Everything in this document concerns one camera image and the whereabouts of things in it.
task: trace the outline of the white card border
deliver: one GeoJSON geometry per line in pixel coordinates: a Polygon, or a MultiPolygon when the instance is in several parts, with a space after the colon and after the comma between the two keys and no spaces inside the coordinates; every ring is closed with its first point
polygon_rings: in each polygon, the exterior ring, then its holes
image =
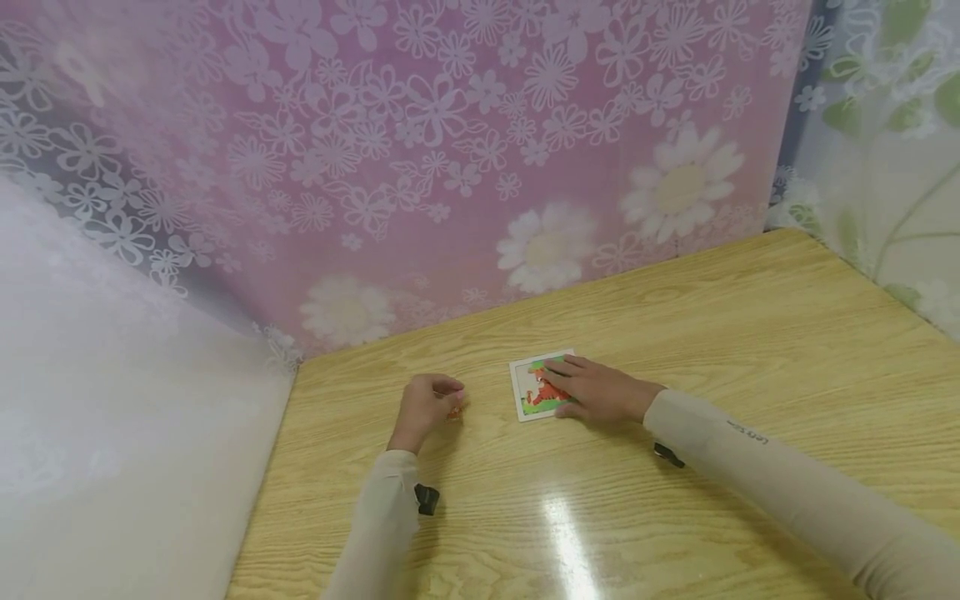
{"type": "Polygon", "coordinates": [[[544,411],[542,413],[536,413],[533,415],[524,415],[523,406],[520,405],[520,384],[516,380],[516,368],[521,365],[529,365],[532,362],[538,360],[544,360],[547,358],[556,358],[557,356],[563,356],[564,354],[573,354],[576,356],[576,352],[573,351],[573,348],[567,348],[566,350],[556,350],[553,352],[547,352],[545,354],[538,354],[536,356],[530,356],[527,358],[521,358],[520,360],[515,360],[510,363],[510,380],[514,384],[514,406],[516,407],[516,417],[520,419],[520,422],[526,422],[528,420],[537,420],[537,419],[546,419],[547,417],[553,417],[554,413],[557,412],[557,409],[552,411],[544,411]]]}

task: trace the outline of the beige sleeve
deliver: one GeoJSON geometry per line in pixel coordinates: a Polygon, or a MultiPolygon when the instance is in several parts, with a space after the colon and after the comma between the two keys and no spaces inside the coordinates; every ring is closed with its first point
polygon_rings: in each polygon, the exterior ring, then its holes
{"type": "Polygon", "coordinates": [[[394,597],[396,576],[420,528],[416,485],[414,454],[387,450],[376,459],[324,600],[394,597]]]}
{"type": "Polygon", "coordinates": [[[960,546],[876,492],[699,398],[657,395],[658,442],[756,504],[874,600],[960,597],[960,546]]]}

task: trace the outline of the table surface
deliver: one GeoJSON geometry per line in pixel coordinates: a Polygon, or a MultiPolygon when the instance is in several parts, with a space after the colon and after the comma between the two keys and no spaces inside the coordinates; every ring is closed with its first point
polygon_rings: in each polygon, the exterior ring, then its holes
{"type": "Polygon", "coordinates": [[[305,363],[229,599],[314,599],[416,372],[467,384],[420,454],[417,598],[859,598],[642,433],[520,423],[510,361],[577,353],[709,398],[960,537],[960,348],[796,231],[768,233],[305,363]]]}

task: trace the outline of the picture card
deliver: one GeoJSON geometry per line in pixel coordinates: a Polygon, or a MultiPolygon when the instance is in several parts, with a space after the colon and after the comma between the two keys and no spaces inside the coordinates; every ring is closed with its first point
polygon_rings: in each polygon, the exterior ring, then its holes
{"type": "Polygon", "coordinates": [[[557,407],[570,400],[568,393],[558,390],[543,378],[546,369],[543,363],[550,359],[564,360],[564,354],[573,353],[573,348],[569,348],[510,363],[516,417],[521,422],[553,417],[557,407]]]}

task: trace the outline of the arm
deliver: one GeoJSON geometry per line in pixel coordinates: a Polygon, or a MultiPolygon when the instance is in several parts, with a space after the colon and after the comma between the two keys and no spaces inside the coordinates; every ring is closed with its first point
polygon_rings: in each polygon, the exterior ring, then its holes
{"type": "Polygon", "coordinates": [[[417,454],[463,398],[464,384],[445,375],[417,375],[404,388],[394,434],[360,492],[324,600],[393,597],[396,576],[420,528],[417,454]]]}
{"type": "Polygon", "coordinates": [[[746,428],[701,399],[566,357],[547,365],[579,403],[559,417],[642,422],[678,458],[750,500],[874,600],[948,598],[960,547],[842,473],[746,428]]]}
{"type": "Polygon", "coordinates": [[[347,545],[330,578],[325,600],[389,598],[417,521],[417,456],[388,450],[373,464],[360,492],[347,545]]]}

